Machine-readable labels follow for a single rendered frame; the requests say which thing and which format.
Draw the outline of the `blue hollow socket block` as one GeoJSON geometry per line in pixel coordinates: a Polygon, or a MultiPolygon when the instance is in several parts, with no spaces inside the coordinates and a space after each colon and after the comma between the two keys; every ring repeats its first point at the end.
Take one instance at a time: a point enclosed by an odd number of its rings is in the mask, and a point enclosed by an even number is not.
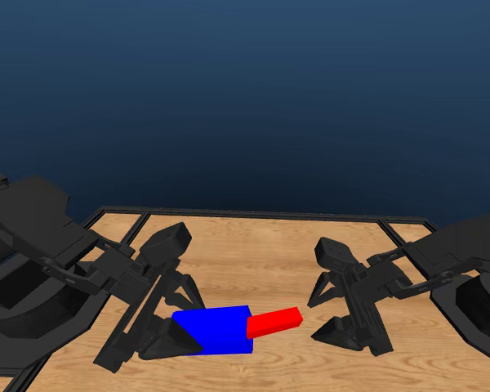
{"type": "Polygon", "coordinates": [[[247,305],[197,310],[178,310],[171,318],[201,346],[195,355],[251,354],[253,339],[247,339],[247,305]]]}

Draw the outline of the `thin red peg bar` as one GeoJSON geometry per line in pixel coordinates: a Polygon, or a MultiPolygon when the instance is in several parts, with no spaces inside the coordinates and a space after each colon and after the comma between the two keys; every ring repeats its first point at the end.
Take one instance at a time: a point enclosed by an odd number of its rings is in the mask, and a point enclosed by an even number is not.
{"type": "Polygon", "coordinates": [[[303,322],[297,307],[257,314],[247,318],[247,339],[255,339],[299,327],[303,322]]]}

